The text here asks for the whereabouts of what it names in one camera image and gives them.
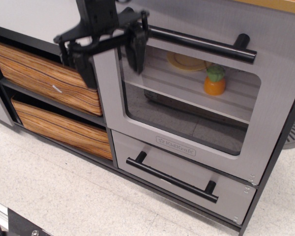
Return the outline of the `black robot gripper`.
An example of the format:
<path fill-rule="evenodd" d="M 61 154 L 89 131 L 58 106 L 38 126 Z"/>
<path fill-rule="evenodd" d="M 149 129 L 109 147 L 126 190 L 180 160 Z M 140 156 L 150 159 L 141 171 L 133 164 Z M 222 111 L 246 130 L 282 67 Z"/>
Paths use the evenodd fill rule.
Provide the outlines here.
<path fill-rule="evenodd" d="M 149 37 L 149 12 L 135 12 L 127 7 L 118 13 L 114 0 L 78 0 L 76 3 L 80 22 L 54 38 L 63 65 L 75 65 L 86 86 L 96 89 L 90 57 L 123 45 L 129 66 L 141 74 Z"/>

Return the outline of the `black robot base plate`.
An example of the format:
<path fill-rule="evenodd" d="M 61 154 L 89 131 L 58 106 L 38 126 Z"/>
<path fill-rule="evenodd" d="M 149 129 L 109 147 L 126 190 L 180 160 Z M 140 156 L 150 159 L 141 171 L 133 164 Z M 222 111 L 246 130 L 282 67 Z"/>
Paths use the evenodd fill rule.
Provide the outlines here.
<path fill-rule="evenodd" d="M 51 236 L 49 232 L 7 208 L 0 211 L 0 236 Z"/>

